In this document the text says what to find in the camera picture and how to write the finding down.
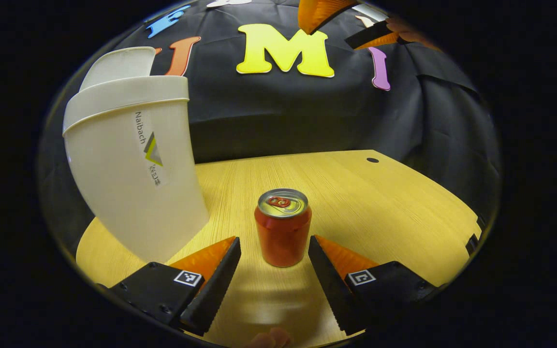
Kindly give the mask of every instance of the wooden table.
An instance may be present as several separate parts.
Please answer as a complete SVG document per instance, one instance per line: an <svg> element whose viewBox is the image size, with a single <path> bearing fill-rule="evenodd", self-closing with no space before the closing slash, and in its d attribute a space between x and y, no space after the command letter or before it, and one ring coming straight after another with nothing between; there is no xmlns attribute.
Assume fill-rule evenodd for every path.
<svg viewBox="0 0 557 348"><path fill-rule="evenodd" d="M167 264L228 236L240 237L238 268L210 331L200 337L224 346L241 347L272 326L289 331L294 347L347 337L308 256L288 268L263 261L252 213L267 190L300 190L313 211L311 234L380 264L402 262L435 286L462 269L468 239L481 233L477 216L459 198L374 150L221 161L196 170L210 222ZM91 280L107 287L144 265L97 218L82 236L76 260Z"/></svg>

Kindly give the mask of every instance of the hand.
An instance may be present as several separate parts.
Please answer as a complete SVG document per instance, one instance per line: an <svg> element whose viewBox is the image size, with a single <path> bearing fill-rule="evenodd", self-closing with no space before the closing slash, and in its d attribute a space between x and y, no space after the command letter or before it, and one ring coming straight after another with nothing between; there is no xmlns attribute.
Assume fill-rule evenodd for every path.
<svg viewBox="0 0 557 348"><path fill-rule="evenodd" d="M387 28L390 31L395 31L398 33L399 37L408 42L420 42L424 46L428 48L437 49L441 51L438 47L433 45L424 34L420 33L412 26L410 26L407 22L405 22L402 18L393 17L393 18L386 18Z"/></svg>
<svg viewBox="0 0 557 348"><path fill-rule="evenodd" d="M282 328L272 328L270 333L257 334L244 348L285 348L292 343L292 337Z"/></svg>

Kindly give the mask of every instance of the label on bin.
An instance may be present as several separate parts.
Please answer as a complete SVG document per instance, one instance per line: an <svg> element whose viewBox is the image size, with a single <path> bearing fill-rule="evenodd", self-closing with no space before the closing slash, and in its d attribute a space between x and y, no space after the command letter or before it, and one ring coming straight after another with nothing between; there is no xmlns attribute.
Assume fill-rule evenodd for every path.
<svg viewBox="0 0 557 348"><path fill-rule="evenodd" d="M141 155L147 161L147 173L154 187L159 188L166 184L166 173L162 165L159 146L154 137L151 117L144 110L137 110L133 114L134 134L139 143Z"/></svg>

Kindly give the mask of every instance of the soda can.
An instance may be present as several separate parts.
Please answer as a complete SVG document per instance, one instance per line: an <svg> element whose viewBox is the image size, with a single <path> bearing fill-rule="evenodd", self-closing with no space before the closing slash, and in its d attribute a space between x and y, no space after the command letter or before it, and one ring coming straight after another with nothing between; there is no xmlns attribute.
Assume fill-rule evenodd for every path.
<svg viewBox="0 0 557 348"><path fill-rule="evenodd" d="M277 188L257 201L255 221L265 262L289 267L305 255L312 211L307 197L290 188Z"/></svg>

